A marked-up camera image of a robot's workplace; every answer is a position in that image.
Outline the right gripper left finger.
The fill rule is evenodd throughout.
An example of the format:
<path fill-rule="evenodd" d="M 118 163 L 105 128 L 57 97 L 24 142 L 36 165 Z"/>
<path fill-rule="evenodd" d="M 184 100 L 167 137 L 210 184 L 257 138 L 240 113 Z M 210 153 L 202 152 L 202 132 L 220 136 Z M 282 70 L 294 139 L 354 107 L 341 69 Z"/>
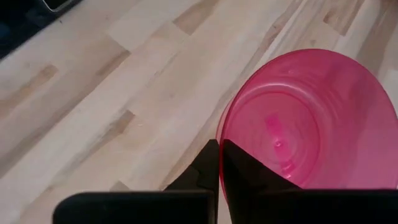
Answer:
<path fill-rule="evenodd" d="M 209 140 L 164 190 L 82 192 L 62 200 L 53 224 L 216 223 L 219 196 L 218 142 Z"/>

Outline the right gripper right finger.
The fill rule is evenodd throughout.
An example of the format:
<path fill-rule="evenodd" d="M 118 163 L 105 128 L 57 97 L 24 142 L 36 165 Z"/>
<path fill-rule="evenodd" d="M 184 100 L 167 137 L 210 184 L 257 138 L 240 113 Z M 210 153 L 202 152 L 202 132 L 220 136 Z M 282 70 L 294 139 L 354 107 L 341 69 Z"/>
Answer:
<path fill-rule="evenodd" d="M 230 140 L 220 177 L 233 223 L 397 223 L 397 191 L 301 189 Z"/>

